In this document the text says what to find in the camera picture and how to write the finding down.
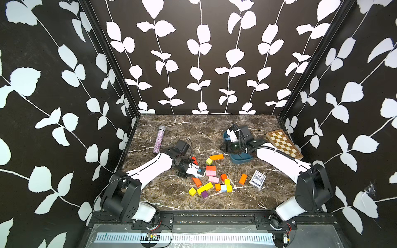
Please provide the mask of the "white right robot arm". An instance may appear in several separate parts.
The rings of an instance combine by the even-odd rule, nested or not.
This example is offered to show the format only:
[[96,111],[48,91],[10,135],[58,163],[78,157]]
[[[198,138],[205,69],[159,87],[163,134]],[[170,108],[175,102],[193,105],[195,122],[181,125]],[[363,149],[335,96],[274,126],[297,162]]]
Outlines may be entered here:
[[329,201],[334,192],[326,172],[319,165],[303,162],[302,154],[282,129],[266,134],[266,139],[255,138],[247,126],[233,124],[223,134],[220,149],[230,156],[252,156],[274,166],[295,184],[294,196],[271,211],[268,223],[275,230],[284,227],[292,218],[316,212]]

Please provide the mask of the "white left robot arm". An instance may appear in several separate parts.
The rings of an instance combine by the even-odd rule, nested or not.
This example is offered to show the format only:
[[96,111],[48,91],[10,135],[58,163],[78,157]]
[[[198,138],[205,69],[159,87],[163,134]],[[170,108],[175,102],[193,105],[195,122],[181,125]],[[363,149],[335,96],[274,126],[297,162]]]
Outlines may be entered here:
[[190,145],[178,140],[175,146],[164,148],[153,159],[129,171],[117,171],[101,193],[100,207],[122,223],[142,221],[157,227],[160,210],[140,201],[142,189],[153,179],[171,168],[178,169],[178,176],[200,178],[206,169],[199,167],[192,158],[186,158]]

